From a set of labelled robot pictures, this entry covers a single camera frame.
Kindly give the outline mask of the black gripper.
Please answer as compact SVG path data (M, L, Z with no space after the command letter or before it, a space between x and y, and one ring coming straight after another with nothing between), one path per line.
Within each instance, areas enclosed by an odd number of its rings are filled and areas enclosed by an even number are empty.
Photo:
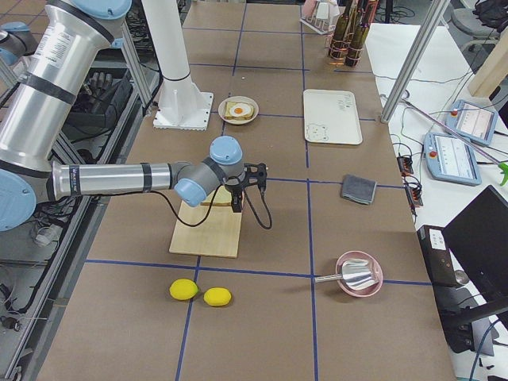
M232 175L225 181L225 189L231 194L231 208L234 213L242 212L245 174Z

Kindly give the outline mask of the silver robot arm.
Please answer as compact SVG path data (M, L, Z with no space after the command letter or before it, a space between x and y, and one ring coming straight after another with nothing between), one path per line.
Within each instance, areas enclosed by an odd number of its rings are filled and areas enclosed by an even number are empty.
M35 53L38 42L26 23L11 21L1 25L1 59L13 66L23 56Z
M83 138L112 129L126 104L125 79L97 82L92 65L103 49L135 48L126 40L129 1L49 1L48 27L1 124L1 228L28 221L37 205L82 195L174 190L191 207L219 187L239 201L248 179L237 140L219 137L200 164L59 164L49 159L64 126Z

